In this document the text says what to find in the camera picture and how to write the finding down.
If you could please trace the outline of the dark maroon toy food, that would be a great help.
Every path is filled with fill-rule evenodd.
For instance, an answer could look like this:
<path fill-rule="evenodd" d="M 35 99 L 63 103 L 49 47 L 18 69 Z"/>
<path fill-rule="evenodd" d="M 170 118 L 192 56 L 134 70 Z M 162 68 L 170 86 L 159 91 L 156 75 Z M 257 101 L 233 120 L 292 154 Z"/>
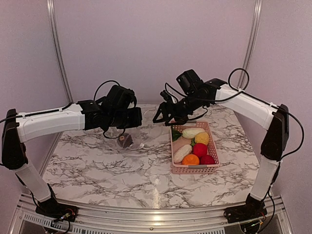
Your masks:
<path fill-rule="evenodd" d="M 129 133 L 124 133 L 117 139 L 117 144 L 120 146 L 122 149 L 126 149 L 130 146 L 133 145 L 133 138 L 131 134 Z"/>

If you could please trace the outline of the clear zip top bag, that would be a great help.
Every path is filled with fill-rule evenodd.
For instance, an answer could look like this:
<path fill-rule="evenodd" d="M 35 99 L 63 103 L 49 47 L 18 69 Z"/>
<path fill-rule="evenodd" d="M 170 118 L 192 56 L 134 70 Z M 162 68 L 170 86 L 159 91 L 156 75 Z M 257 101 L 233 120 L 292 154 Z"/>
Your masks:
<path fill-rule="evenodd" d="M 104 146 L 110 150 L 120 152 L 135 151 L 142 149 L 152 140 L 156 140 L 165 133 L 166 127 L 162 124 L 142 125 L 136 128 L 126 129 L 122 131 L 117 128 L 109 129 L 103 136 Z"/>

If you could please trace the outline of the pink plastic basket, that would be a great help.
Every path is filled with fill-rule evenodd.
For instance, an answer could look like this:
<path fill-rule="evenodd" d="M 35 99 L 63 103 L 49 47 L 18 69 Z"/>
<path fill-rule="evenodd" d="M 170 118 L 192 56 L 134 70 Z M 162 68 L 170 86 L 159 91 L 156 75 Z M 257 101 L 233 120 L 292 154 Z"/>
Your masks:
<path fill-rule="evenodd" d="M 220 166 L 208 122 L 173 125 L 170 133 L 173 174 L 212 174 Z"/>

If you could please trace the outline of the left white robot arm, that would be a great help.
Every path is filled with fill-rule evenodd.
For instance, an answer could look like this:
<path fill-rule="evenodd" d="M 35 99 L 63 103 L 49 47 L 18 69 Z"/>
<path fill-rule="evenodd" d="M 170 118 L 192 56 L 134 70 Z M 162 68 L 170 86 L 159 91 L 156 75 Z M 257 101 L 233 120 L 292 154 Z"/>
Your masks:
<path fill-rule="evenodd" d="M 34 138 L 76 130 L 110 127 L 125 131 L 142 124 L 139 107 L 108 106 L 104 108 L 93 100 L 79 101 L 65 107 L 42 112 L 20 113 L 15 109 L 7 112 L 3 120 L 1 162 L 13 171 L 22 183 L 33 193 L 42 208 L 51 217 L 60 215 L 61 205 L 56 202 L 52 189 L 42 179 L 26 156 L 25 143 Z"/>

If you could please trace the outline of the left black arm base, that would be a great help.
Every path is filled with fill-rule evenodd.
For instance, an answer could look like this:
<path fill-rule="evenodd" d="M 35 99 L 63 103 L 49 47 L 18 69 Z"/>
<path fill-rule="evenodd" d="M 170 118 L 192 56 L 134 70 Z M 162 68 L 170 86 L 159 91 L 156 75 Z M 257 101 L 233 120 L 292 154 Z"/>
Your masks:
<path fill-rule="evenodd" d="M 61 203 L 48 205 L 47 207 L 39 204 L 36 205 L 36 213 L 56 220 L 61 220 L 61 217 L 64 217 L 64 219 L 74 222 L 77 217 L 78 207 Z"/>

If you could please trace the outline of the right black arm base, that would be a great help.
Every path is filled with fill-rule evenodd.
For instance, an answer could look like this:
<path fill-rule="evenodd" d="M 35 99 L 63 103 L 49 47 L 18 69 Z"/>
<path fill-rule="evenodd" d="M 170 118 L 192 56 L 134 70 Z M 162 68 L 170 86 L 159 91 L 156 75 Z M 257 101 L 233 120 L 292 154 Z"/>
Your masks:
<path fill-rule="evenodd" d="M 249 219 L 255 219 L 261 216 L 267 215 L 267 210 L 264 205 L 259 208 L 253 205 L 239 205 L 234 207 L 228 207 L 224 210 L 224 217 L 227 219 L 228 223 L 235 223 L 246 221 Z"/>

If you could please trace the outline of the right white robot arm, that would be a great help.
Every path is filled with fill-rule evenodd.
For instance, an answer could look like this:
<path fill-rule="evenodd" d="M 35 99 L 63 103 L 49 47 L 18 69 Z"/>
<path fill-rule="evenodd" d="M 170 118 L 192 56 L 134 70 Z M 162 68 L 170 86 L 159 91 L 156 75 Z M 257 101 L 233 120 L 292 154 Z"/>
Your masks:
<path fill-rule="evenodd" d="M 173 119 L 176 125 L 184 125 L 189 120 L 188 116 L 198 108 L 219 104 L 251 119 L 267 131 L 261 144 L 260 168 L 246 199 L 247 204 L 242 206 L 241 211 L 245 218 L 254 217 L 261 208 L 258 201 L 262 201 L 270 190 L 286 148 L 289 137 L 287 106 L 265 103 L 242 90 L 234 90 L 227 82 L 217 78 L 203 82 L 197 78 L 181 77 L 177 81 L 186 96 L 174 103 L 169 94 L 162 91 L 165 101 L 160 104 L 153 123 L 163 122 L 170 126 Z"/>

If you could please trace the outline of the beige toy food piece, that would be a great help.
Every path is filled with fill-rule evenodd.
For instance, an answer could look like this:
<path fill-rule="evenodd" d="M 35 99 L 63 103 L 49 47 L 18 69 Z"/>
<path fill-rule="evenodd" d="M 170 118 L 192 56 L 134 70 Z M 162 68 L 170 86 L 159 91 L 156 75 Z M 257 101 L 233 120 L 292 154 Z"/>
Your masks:
<path fill-rule="evenodd" d="M 175 152 L 182 146 L 190 145 L 191 143 L 192 143 L 191 139 L 186 139 L 181 136 L 177 140 L 173 141 L 173 151 Z"/>

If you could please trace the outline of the white long toy vegetable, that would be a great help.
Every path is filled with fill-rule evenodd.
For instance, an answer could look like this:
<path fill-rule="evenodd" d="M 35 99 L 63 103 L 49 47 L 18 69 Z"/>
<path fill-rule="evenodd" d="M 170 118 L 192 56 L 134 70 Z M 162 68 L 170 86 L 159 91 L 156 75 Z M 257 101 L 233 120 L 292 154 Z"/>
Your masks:
<path fill-rule="evenodd" d="M 203 133 L 205 130 L 203 128 L 186 128 L 182 131 L 182 136 L 186 139 L 195 138 L 199 133 Z"/>

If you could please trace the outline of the yellow toy fruit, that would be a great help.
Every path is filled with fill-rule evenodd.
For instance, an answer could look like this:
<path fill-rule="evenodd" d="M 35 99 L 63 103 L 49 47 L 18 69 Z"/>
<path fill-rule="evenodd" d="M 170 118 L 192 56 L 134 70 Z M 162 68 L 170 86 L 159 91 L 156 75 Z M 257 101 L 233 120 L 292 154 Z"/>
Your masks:
<path fill-rule="evenodd" d="M 210 136 L 207 132 L 201 132 L 195 136 L 195 143 L 202 143 L 204 145 L 208 145 L 209 140 Z"/>

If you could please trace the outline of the white toy bun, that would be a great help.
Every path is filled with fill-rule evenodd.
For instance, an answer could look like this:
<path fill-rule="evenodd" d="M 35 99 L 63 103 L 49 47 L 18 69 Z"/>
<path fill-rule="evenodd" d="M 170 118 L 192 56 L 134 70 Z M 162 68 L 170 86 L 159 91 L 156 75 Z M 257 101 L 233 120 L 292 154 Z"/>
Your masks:
<path fill-rule="evenodd" d="M 192 152 L 191 145 L 184 145 L 174 153 L 174 163 L 181 163 L 185 156 Z"/>

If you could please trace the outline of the bright red toy fruit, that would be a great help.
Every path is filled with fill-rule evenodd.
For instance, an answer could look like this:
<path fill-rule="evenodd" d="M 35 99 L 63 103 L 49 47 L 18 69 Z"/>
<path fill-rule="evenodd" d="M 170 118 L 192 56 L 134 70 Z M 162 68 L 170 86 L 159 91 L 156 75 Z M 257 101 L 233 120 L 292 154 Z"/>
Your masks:
<path fill-rule="evenodd" d="M 198 158 L 201 158 L 202 156 L 205 156 L 208 154 L 208 147 L 207 145 L 204 145 L 202 143 L 196 143 L 193 146 L 193 154 L 198 156 Z"/>

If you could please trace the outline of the orange toy fruit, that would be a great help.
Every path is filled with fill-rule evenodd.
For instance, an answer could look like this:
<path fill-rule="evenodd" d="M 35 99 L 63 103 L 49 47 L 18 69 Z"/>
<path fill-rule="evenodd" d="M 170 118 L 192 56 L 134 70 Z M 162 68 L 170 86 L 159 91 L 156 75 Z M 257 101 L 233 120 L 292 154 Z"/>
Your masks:
<path fill-rule="evenodd" d="M 182 165 L 199 165 L 200 160 L 198 156 L 194 154 L 186 155 L 182 160 Z"/>

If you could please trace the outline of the dark red toy fruit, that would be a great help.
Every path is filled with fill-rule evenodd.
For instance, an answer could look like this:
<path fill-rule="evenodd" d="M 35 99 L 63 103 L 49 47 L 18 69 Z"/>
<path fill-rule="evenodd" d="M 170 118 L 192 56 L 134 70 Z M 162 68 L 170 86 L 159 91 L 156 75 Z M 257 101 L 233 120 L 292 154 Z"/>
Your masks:
<path fill-rule="evenodd" d="M 211 155 L 202 156 L 200 159 L 201 165 L 213 165 L 215 164 L 215 160 Z"/>

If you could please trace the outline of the left aluminium frame post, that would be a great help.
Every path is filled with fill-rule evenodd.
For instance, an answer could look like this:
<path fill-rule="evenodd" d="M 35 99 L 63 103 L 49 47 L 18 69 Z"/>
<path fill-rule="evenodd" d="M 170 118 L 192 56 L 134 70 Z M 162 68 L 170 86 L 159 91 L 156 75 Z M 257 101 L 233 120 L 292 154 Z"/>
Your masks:
<path fill-rule="evenodd" d="M 61 45 L 59 41 L 54 0 L 47 0 L 46 3 L 47 3 L 47 10 L 48 10 L 49 22 L 50 22 L 50 27 L 51 27 L 52 39 L 53 39 L 53 44 L 54 44 L 54 50 L 56 53 L 58 68 L 60 71 L 65 95 L 66 95 L 68 102 L 74 102 L 72 92 L 70 90 L 70 85 L 69 85 L 64 61 L 63 61 L 62 52 L 61 52 Z"/>

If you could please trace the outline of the aluminium frame post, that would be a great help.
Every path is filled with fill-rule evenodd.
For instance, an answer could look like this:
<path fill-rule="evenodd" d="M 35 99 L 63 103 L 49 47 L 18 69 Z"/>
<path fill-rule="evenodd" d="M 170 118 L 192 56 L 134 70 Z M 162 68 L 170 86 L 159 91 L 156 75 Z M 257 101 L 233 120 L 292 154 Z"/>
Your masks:
<path fill-rule="evenodd" d="M 259 26 L 260 26 L 262 6 L 263 6 L 263 0 L 255 1 L 251 31 L 250 31 L 250 36 L 248 40 L 246 55 L 245 55 L 244 62 L 243 62 L 243 68 L 245 70 L 248 70 L 248 67 L 250 65 L 252 55 L 255 49 L 256 40 L 257 40 L 257 36 L 259 32 Z"/>
<path fill-rule="evenodd" d="M 53 39 L 53 44 L 54 44 L 54 50 L 56 53 L 58 68 L 60 71 L 65 95 L 66 95 L 68 102 L 74 102 L 72 92 L 70 90 L 70 85 L 69 85 L 64 61 L 63 61 L 62 52 L 61 52 L 61 45 L 59 41 L 54 0 L 47 0 L 46 3 L 47 3 L 47 10 L 48 10 L 49 22 L 50 22 L 50 27 L 51 27 L 52 39 Z"/>

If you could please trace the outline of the right aluminium frame post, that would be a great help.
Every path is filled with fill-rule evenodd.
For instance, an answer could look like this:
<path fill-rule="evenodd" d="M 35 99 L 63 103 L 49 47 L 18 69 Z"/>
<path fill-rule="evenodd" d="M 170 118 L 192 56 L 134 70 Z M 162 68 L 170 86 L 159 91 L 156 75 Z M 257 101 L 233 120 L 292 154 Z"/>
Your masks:
<path fill-rule="evenodd" d="M 256 40 L 257 40 L 257 36 L 259 32 L 259 26 L 260 26 L 262 6 L 263 6 L 263 0 L 255 1 L 251 31 L 250 31 L 250 36 L 248 40 L 246 55 L 245 55 L 244 62 L 243 62 L 243 68 L 245 70 L 248 70 L 248 67 L 250 65 L 252 55 L 255 49 Z"/>

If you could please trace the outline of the front aluminium frame rail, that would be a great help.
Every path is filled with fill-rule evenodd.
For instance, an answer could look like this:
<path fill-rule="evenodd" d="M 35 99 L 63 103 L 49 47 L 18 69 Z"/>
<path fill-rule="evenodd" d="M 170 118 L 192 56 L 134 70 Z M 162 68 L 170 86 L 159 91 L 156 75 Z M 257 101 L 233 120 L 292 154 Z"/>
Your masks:
<path fill-rule="evenodd" d="M 74 222 L 53 223 L 37 214 L 30 195 L 22 194 L 9 226 L 10 234 L 43 234 L 46 229 L 71 234 L 240 234 L 255 219 L 228 223 L 224 210 L 228 205 L 199 208 L 148 209 L 91 205 L 60 200 L 76 206 Z"/>

